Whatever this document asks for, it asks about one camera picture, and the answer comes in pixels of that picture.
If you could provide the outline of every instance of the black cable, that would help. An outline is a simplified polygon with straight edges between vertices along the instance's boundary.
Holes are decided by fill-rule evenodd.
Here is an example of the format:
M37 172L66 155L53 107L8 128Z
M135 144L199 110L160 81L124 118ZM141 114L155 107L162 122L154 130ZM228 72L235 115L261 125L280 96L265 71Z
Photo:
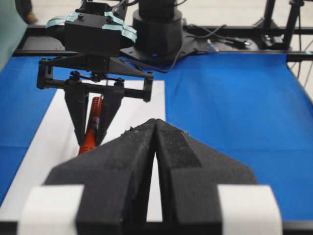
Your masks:
M137 4L139 0L134 0L132 2L126 3L126 0L121 0L117 5L112 7L112 11L116 11L119 7L125 5L125 6L133 6Z
M198 25L195 25L195 24L190 24L188 26L191 26L191 27L196 27L196 28L200 28L208 33L211 33L212 31L205 28L205 27L202 27L202 26L198 26ZM245 48L246 46L250 45L250 43L246 40L246 39L239 39L239 38L232 38L232 37L225 37L225 36L221 36L219 34L216 34L214 33L213 34L215 37L217 38L220 38L220 39L224 39L226 41L229 41L231 42L234 47L242 47L242 48Z
M180 2L180 3L174 4L174 6L182 5L182 4L184 4L185 2L187 2L187 0L184 0L184 1Z
M305 83L304 83L304 88L306 88L307 83L309 81L310 74L311 74L311 71L312 71L312 67L313 67L313 61L311 62L311 66L310 66L310 69L309 69L309 72L308 72L308 76L307 76L307 79L305 80Z
M301 7L299 7L299 47L300 51L302 51L302 40L301 40ZM297 79L299 80L300 72L301 72L301 64L302 62L299 62L299 69L298 69L298 75Z
M213 30L211 33L209 33L209 34L207 34L207 35L205 35L205 36L188 35L188 36L186 36L186 37L183 39L183 41L184 41L186 38L208 38L208 37L212 36L214 33L216 33L217 31L219 31L221 28L224 28L225 26L226 26L226 25L223 24L222 26L216 28L216 29ZM177 52L177 54L176 54L176 56L175 56L175 59L174 59L172 65L171 65L171 67L170 67L168 70L162 70L162 69L159 69L159 68L154 67L154 66L152 66L152 65L147 65L147 64L141 63L141 62L139 62L139 61L137 61L137 60L124 60L124 62L132 63L132 64L134 64L134 65L141 66L141 67L145 67L145 68L147 68L147 69L152 69L152 70L155 70L155 71L158 71L158 72L161 72L161 73L168 73L169 71L171 71L171 70L175 67L175 65L176 65L176 63L177 63L177 61L178 61L179 55L180 55L180 53L181 53L183 47L184 47L184 44L182 43L180 49L178 50L178 52Z
M134 0L132 2L129 2L128 4L126 4L126 6L133 6L135 4L139 3L139 0Z
M118 8L120 7L121 5L123 5L124 3L126 2L126 0L121 0L117 5L113 6L112 8Z
M310 43L304 48L304 52L307 51L307 49L310 48L310 46L313 44L313 39L310 41ZM297 64L297 62L294 62L294 64L290 67L290 69L293 69L294 66Z

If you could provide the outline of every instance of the person's foot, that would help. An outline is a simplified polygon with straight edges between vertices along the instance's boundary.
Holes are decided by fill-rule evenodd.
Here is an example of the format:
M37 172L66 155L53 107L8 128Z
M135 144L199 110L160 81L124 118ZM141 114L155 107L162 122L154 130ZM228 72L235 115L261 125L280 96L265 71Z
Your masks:
M28 23L28 24L34 24L34 23L36 23L37 21L38 21L38 20L37 20L37 18L36 18L36 16L35 16L34 12L30 11L30 12L28 13L28 15L26 16L26 23Z

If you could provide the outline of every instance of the blue cloth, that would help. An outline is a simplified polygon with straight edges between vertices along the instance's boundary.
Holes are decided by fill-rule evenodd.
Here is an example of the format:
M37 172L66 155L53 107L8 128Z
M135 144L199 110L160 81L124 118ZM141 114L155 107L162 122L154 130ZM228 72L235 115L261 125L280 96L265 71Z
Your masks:
M0 201L55 93L36 88L39 60L11 58L0 73ZM271 185L284 220L313 219L313 109L286 55L190 56L154 74L165 80L168 122L250 166Z
M0 73L0 205L55 93L37 89L38 60L12 57Z
M286 55L191 56L165 83L169 123L250 166L283 220L313 219L313 107Z

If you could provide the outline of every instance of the orange object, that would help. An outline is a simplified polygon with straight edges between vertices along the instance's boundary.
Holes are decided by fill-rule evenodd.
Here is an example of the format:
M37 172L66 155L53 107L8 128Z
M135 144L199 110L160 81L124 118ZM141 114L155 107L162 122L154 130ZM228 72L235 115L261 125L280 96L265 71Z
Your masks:
M86 153L96 147L96 132L99 127L102 101L103 99L100 97L95 97L92 100L85 141L80 146L78 154Z

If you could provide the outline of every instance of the white sheet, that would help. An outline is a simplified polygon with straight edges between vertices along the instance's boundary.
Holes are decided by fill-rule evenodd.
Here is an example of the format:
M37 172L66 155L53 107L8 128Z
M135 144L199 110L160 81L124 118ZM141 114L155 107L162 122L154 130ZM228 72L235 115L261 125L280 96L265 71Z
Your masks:
M143 81L126 81L125 87L142 89ZM89 105L94 96L96 94L90 94ZM103 143L150 118L165 120L164 81L154 81L151 102L134 98L122 100ZM42 184L54 166L77 156L78 150L64 92L58 90L0 207L0 220L18 220L32 187ZM148 219L160 221L162 215L156 161L151 191L150 201L153 202L149 202Z

